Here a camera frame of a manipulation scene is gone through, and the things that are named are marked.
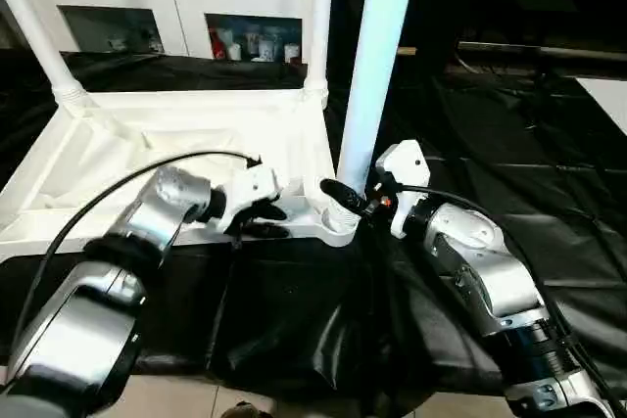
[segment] black tablecloth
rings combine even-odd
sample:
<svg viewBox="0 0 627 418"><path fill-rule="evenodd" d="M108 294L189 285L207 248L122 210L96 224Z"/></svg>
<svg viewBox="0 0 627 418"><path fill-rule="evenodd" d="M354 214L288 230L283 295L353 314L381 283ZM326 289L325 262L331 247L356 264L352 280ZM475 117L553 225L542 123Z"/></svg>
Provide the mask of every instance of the black tablecloth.
<svg viewBox="0 0 627 418"><path fill-rule="evenodd" d="M286 66L74 55L90 91L295 88ZM0 55L0 184L55 111L33 58ZM330 80L334 159L348 100ZM375 154L417 138L434 188L498 214L601 370L627 395L625 136L574 81L397 70ZM0 356L38 256L0 265ZM38 303L81 255L58 255ZM276 396L447 388L498 393L494 363L383 227L332 249L317 240L175 248L141 318L139 372L205 373Z"/></svg>

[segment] bottle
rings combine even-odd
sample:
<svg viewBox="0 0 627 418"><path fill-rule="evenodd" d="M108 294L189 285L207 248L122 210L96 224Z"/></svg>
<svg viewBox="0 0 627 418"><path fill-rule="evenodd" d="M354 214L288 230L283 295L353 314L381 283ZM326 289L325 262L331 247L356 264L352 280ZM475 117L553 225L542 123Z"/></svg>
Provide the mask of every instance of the bottle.
<svg viewBox="0 0 627 418"><path fill-rule="evenodd" d="M226 59L226 46L219 36L215 28L209 28L209 39L212 42L212 52L214 53L214 59L221 61Z"/></svg>
<svg viewBox="0 0 627 418"><path fill-rule="evenodd" d="M228 48L228 58L231 61L241 61L242 60L242 47L239 43L233 43Z"/></svg>

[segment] floor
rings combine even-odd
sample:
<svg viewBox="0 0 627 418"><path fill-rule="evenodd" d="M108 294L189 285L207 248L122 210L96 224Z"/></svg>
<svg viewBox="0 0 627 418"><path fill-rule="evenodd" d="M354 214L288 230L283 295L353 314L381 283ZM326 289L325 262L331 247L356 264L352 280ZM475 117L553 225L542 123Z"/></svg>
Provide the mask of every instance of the floor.
<svg viewBox="0 0 627 418"><path fill-rule="evenodd" d="M0 384L5 368L0 366ZM262 395L211 384L202 378L132 376L121 399L98 418L219 418L240 401L253 403L273 418L358 418L352 400L327 400L307 404L276 401ZM405 418L512 418L500 397L444 394L431 396Z"/></svg>

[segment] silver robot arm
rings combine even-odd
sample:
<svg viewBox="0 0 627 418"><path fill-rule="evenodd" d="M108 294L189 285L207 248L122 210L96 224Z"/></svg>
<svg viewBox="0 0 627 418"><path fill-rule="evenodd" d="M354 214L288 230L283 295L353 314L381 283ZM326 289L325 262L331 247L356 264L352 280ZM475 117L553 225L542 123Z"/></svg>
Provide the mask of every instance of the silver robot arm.
<svg viewBox="0 0 627 418"><path fill-rule="evenodd" d="M418 242L465 309L501 369L505 396L518 416L602 417L614 414L575 362L527 267L487 216L403 186L426 187L430 172L416 141L388 149L375 163L380 183L366 201L333 180L321 189L357 215L391 211L391 234Z"/></svg>
<svg viewBox="0 0 627 418"><path fill-rule="evenodd" d="M173 166L157 170L107 234L87 244L92 261L72 270L26 328L0 416L82 417L114 403L139 352L137 312L181 226L202 221L223 233L278 194L263 164L215 189Z"/></svg>

